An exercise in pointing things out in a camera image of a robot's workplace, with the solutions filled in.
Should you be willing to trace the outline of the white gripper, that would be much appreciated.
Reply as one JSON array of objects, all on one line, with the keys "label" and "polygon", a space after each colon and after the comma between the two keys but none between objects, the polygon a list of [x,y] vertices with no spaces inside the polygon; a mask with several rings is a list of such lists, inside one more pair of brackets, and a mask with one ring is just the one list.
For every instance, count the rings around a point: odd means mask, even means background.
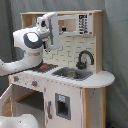
[{"label": "white gripper", "polygon": [[55,12],[37,18],[36,27],[42,38],[47,38],[46,48],[55,50],[60,47],[58,15]]}]

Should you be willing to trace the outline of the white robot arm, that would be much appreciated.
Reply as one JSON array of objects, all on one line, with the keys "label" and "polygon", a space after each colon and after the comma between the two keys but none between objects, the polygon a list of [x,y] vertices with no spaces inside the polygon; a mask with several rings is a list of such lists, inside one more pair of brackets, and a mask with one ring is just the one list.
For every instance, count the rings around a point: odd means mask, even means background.
[{"label": "white robot arm", "polygon": [[[10,63],[0,59],[0,77],[37,67],[43,62],[43,50],[49,52],[60,47],[57,13],[38,17],[35,26],[15,31],[13,38],[14,46],[23,51],[23,58]],[[0,112],[0,128],[39,128],[39,124],[31,114],[6,117]]]}]

